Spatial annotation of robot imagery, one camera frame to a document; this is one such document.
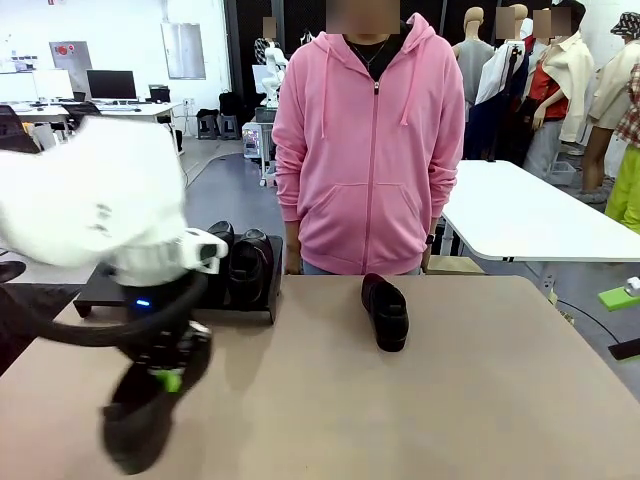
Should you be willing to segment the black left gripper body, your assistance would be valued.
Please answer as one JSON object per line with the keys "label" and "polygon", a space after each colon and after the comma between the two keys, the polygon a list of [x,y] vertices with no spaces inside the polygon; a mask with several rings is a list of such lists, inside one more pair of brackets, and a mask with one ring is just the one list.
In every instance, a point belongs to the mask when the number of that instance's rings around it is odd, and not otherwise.
{"label": "black left gripper body", "polygon": [[133,324],[164,313],[145,333],[118,344],[136,373],[204,373],[212,351],[211,330],[193,319],[208,288],[206,279],[178,279],[150,287],[124,287],[128,321]]}

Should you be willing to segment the person's right hand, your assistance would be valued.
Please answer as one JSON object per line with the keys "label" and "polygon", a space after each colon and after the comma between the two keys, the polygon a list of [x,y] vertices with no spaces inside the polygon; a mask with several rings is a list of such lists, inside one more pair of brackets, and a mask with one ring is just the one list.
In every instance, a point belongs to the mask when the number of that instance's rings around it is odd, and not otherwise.
{"label": "person's right hand", "polygon": [[299,241],[299,222],[286,222],[286,254],[285,254],[285,273],[290,275],[299,275],[302,270],[301,260],[301,243]]}

